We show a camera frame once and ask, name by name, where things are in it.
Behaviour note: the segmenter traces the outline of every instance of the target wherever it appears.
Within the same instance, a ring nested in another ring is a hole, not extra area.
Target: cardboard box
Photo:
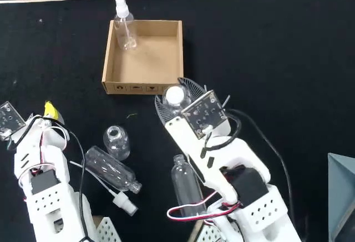
[[[138,46],[119,48],[110,22],[102,85],[107,94],[162,94],[184,76],[181,21],[136,21]]]

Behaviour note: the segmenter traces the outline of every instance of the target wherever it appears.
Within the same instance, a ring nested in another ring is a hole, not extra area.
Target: robotic hand
[[[69,133],[58,111],[47,102],[44,117],[30,116],[25,122],[6,102],[0,106],[0,115],[0,139],[9,140],[8,149],[16,150],[14,173],[26,196],[36,241],[107,241],[103,234],[109,228],[112,241],[119,242],[109,218],[96,229],[85,195],[69,185],[68,162],[63,154]],[[70,134],[79,143],[75,134]]]
[[[222,196],[207,214],[180,219],[207,219],[228,242],[300,242],[277,187],[268,183],[268,168],[237,138],[239,119],[223,109],[213,90],[186,78],[179,82],[162,99],[155,97],[158,116],[203,185]],[[232,136],[228,118],[237,123]]]

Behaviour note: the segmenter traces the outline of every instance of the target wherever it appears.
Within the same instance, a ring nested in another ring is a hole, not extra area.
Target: black tablecloth
[[[355,0],[128,0],[137,19],[183,21],[185,76],[216,90],[228,107],[246,111],[283,155],[290,171],[297,224],[309,241],[327,239],[327,153],[355,157]],[[128,193],[130,217],[91,176],[84,193],[94,215],[113,220],[123,241],[186,241],[191,224],[173,223],[170,169],[180,153],[156,115],[153,97],[106,95],[102,68],[113,0],[0,5],[0,100],[22,116],[51,100],[84,149],[103,147],[102,134],[124,124],[125,161],[143,188]],[[126,119],[127,115],[137,115]],[[287,202],[281,164],[243,120],[241,137],[269,167]],[[0,145],[0,237],[34,241],[13,154]],[[68,159],[80,161],[74,143]],[[71,184],[80,170],[70,167]]]

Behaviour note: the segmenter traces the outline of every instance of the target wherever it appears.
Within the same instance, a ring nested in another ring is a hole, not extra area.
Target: empty plastic bottle
[[[85,158],[87,168],[117,190],[135,194],[140,191],[142,185],[135,180],[133,171],[99,147],[92,146]]]
[[[174,156],[175,166],[171,177],[179,205],[198,203],[202,198],[201,188],[196,175],[182,154]],[[189,206],[181,210],[183,216],[195,216],[206,213],[206,205]]]
[[[136,26],[133,15],[129,12],[126,0],[116,1],[116,16],[114,19],[118,46],[127,51],[137,47]]]
[[[117,160],[124,160],[130,154],[127,132],[123,127],[113,125],[104,133],[104,144],[110,155]]]

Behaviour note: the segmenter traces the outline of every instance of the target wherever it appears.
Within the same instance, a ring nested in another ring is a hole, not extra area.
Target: bottle cap
[[[132,216],[138,208],[128,199],[123,192],[118,193],[113,199],[113,203],[121,209],[125,210],[130,216]]]
[[[120,18],[125,18],[129,15],[128,6],[126,0],[115,0],[116,1],[116,13]]]
[[[174,85],[168,88],[165,93],[165,99],[171,105],[179,105],[184,100],[184,98],[184,90],[178,85]]]

